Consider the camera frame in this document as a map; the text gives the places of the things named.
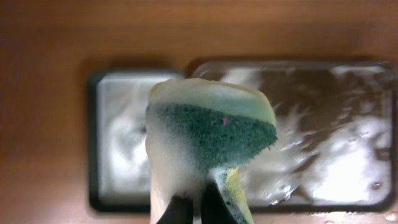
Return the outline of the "black tray with soapy foam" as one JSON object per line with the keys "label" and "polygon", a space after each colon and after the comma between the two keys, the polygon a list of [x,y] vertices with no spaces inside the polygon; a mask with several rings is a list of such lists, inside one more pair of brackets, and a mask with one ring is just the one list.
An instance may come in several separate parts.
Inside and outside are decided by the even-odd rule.
{"label": "black tray with soapy foam", "polygon": [[101,213],[149,213],[145,112],[150,89],[180,72],[105,70],[87,80],[88,200]]}

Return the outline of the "green yellow sponge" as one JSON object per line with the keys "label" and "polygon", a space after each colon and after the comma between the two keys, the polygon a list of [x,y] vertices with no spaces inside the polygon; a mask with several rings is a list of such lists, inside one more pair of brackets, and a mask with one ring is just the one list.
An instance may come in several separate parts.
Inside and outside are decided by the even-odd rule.
{"label": "green yellow sponge", "polygon": [[[150,165],[150,222],[188,200],[194,222],[204,223],[218,202],[215,222],[252,223],[239,167],[278,139],[274,111],[259,90],[201,78],[154,85],[146,108]],[[215,199],[205,200],[209,186]]]}

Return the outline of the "black wash tray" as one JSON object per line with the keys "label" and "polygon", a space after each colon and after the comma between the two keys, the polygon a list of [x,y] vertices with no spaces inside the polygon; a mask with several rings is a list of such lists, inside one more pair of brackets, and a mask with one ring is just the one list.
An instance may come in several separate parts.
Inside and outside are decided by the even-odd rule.
{"label": "black wash tray", "polygon": [[397,196],[397,70],[377,60],[215,60],[192,77],[261,90],[278,140],[239,175],[254,213],[381,212]]}

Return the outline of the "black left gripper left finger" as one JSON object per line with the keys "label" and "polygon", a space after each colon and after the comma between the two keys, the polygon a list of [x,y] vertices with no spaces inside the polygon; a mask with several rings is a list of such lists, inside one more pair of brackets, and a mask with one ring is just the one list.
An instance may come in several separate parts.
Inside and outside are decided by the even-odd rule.
{"label": "black left gripper left finger", "polygon": [[173,196],[157,224],[192,224],[193,203],[189,198]]}

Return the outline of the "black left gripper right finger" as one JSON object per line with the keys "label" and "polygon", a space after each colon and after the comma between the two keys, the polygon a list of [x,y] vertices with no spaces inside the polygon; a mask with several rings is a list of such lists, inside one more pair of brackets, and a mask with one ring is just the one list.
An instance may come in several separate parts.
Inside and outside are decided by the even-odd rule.
{"label": "black left gripper right finger", "polygon": [[211,182],[201,200],[201,223],[202,224],[237,224],[230,214],[218,186]]}

